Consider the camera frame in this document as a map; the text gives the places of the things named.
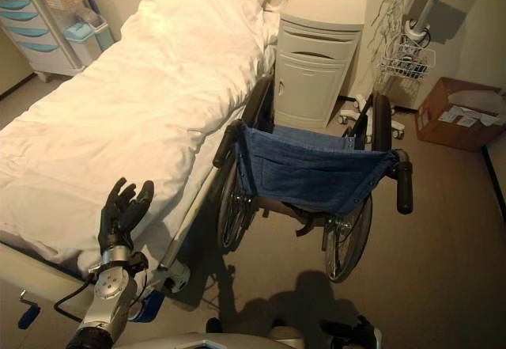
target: floor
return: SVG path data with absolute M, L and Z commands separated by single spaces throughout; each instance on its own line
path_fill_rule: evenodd
M 60 82 L 34 78 L 0 101 L 2 126 Z M 398 214 L 395 183 L 381 182 L 367 247 L 344 283 L 329 283 L 323 273 L 321 229 L 296 238 L 300 224 L 274 212 L 257 214 L 239 249 L 222 256 L 214 245 L 215 208 L 207 205 L 183 250 L 191 282 L 164 301 L 153 323 L 128 324 L 119 344 L 202 332 L 210 317 L 220 317 L 226 332 L 265 335 L 284 317 L 310 349 L 325 348 L 320 319 L 352 323 L 361 313 L 382 331 L 385 348 L 505 348 L 506 225 L 481 154 L 420 142 L 412 115 L 395 118 L 406 125 L 395 146 L 413 162 L 415 210 Z M 327 132 L 341 129 L 332 122 Z M 41 315 L 21 331 L 19 290 L 0 286 L 1 348 L 65 346 L 73 321 L 39 300 Z

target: robotic arm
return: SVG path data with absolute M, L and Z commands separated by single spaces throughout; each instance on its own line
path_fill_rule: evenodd
M 135 184 L 115 184 L 102 209 L 98 241 L 102 260 L 90 272 L 98 274 L 94 298 L 67 349 L 110 349 L 123 332 L 130 307 L 135 303 L 135 274 L 148 267 L 145 256 L 132 254 L 130 233 L 144 217 L 153 200 L 154 185 L 148 180 L 136 199 Z

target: wheelchair handle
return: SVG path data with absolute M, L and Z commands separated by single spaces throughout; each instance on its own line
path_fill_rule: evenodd
M 413 183 L 411 180 L 413 165 L 406 152 L 396 150 L 395 153 L 399 159 L 395 169 L 395 179 L 397 179 L 397 211 L 400 214 L 410 214 L 413 211 Z
M 239 138 L 240 124 L 241 120 L 235 119 L 225 128 L 225 133 L 223 134 L 223 138 L 221 139 L 220 145 L 213 159 L 213 165 L 217 169 L 223 167 L 225 161 L 227 160 L 228 153 L 232 148 L 232 145 Z

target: wheelchair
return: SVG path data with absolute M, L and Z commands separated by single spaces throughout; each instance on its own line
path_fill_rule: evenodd
M 397 180 L 397 209 L 413 210 L 406 152 L 391 148 L 388 99 L 372 94 L 353 127 L 334 137 L 274 125 L 274 81 L 257 82 L 241 119 L 225 130 L 213 165 L 224 173 L 217 216 L 217 243 L 235 251 L 259 201 L 273 200 L 304 223 L 296 235 L 323 222 L 326 272 L 343 282 L 357 266 L 372 220 L 371 192 L 388 176 Z M 365 150 L 367 111 L 372 108 L 372 151 Z

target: blue wheelchair seat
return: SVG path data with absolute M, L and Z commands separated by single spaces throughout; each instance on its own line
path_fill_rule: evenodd
M 242 123 L 235 143 L 240 185 L 248 195 L 276 199 L 337 217 L 352 212 L 397 162 L 393 151 L 355 150 L 355 138 Z

